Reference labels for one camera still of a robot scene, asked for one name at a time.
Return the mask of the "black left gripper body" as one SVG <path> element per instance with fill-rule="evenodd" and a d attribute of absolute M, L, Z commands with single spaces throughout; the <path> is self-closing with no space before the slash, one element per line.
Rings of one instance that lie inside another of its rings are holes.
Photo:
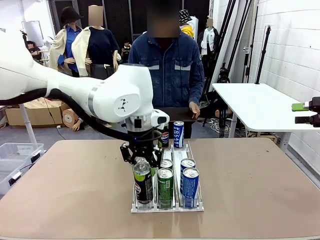
<path fill-rule="evenodd" d="M 128 131 L 130 137 L 125 143 L 130 143 L 136 148 L 136 158 L 142 157 L 150 160 L 154 147 L 161 148 L 158 145 L 158 140 L 161 137 L 161 132 L 158 129 L 150 129 L 147 131 L 134 132 Z"/>

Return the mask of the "person's left hand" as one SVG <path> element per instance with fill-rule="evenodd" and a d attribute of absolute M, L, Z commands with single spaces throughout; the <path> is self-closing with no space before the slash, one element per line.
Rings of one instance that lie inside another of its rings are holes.
<path fill-rule="evenodd" d="M 189 103 L 189 109 L 192 112 L 192 120 L 195 121 L 200 115 L 200 108 L 199 108 L 198 104 L 193 102 L 193 101 L 191 101 Z"/>

